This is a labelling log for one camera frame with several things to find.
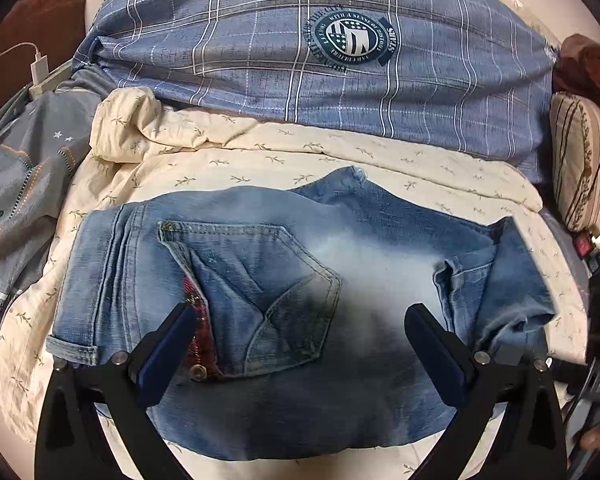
blue plaid bedding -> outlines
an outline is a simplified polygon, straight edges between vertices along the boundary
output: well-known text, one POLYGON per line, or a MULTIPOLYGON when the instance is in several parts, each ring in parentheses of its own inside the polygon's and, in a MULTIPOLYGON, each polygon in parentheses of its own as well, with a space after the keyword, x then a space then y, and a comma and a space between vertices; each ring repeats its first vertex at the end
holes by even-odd
POLYGON ((554 56, 497 0, 104 0, 75 53, 119 87, 506 160, 550 145, 554 56))

plaid pillow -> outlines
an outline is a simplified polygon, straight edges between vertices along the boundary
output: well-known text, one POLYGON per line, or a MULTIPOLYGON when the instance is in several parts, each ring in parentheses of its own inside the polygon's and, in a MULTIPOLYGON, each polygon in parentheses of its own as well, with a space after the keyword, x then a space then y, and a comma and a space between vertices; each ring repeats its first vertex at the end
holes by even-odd
POLYGON ((600 108, 558 92, 551 101, 555 201, 568 229, 600 227, 600 108))

blue denim shorts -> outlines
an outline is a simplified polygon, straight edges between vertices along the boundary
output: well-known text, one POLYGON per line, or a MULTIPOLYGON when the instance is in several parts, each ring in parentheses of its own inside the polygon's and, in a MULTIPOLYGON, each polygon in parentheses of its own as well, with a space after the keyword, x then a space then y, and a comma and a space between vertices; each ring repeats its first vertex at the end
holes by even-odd
POLYGON ((343 168, 295 190, 174 192, 91 213, 46 348, 101 364, 183 298, 196 298, 202 330, 148 413, 165 439, 224 460, 444 429, 454 410, 404 335, 413 303, 489 351, 541 350, 554 314, 511 218, 453 218, 343 168))

cream floral fabric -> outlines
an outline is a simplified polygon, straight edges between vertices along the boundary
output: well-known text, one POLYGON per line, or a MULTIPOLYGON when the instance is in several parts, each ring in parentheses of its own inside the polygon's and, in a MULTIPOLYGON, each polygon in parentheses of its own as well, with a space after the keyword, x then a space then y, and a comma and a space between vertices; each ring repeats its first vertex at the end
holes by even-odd
MULTIPOLYGON (((52 371, 44 339, 75 234, 90 211, 178 190, 289 189, 352 164, 394 195, 424 207, 481 224, 513 216, 555 302, 557 315, 546 327, 549 348, 563 358, 584 359, 587 317, 576 284, 538 215, 542 203, 536 190, 504 162, 352 132, 261 123, 200 108, 177 112, 162 106, 148 88, 117 89, 100 104, 91 146, 69 188, 44 274, 12 304, 1 330, 0 403, 7 425, 26 440, 35 440, 52 371)), ((113 424, 106 421, 105 426, 116 454, 123 457, 113 424)), ((469 464, 468 475, 485 458, 496 428, 497 421, 469 464)), ((222 462, 171 447, 196 480, 403 479, 437 438, 306 460, 246 463, 222 462)), ((134 475, 132 466, 125 468, 134 475)))

denim pocket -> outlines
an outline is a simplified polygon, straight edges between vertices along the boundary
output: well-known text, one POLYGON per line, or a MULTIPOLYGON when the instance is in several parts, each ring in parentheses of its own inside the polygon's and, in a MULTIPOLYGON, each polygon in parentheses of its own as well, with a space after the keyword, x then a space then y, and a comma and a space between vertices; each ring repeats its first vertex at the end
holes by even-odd
POLYGON ((320 356, 340 279, 284 227, 161 221, 158 237, 206 298, 224 377, 320 356))
POLYGON ((453 256, 440 265, 433 277, 448 329, 465 345, 472 343, 471 327, 480 309, 496 253, 497 247, 492 246, 453 256))

